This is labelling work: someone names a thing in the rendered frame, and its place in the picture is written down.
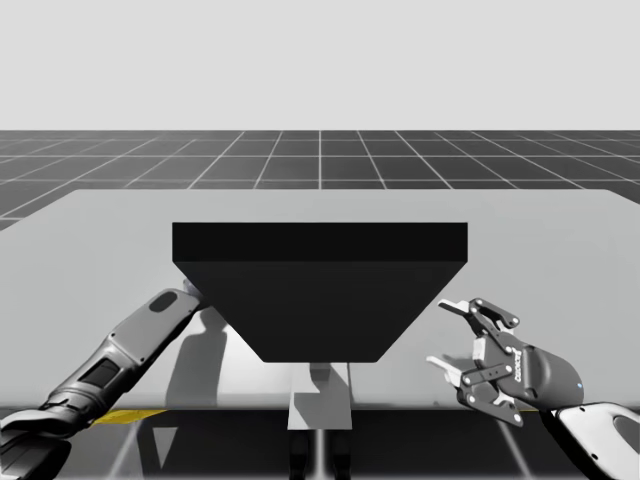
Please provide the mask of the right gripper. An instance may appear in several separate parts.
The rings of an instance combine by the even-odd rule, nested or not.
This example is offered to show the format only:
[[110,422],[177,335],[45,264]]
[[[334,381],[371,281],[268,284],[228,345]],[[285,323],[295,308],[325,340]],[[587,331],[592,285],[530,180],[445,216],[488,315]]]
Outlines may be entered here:
[[[515,314],[481,298],[459,302],[441,299],[438,306],[463,317],[479,337],[473,342],[472,353],[477,368],[462,371],[438,357],[426,357],[444,372],[461,405],[522,426],[514,399],[540,410],[583,403],[582,379],[567,360],[511,335],[519,325]],[[501,340],[509,352],[496,342]]]

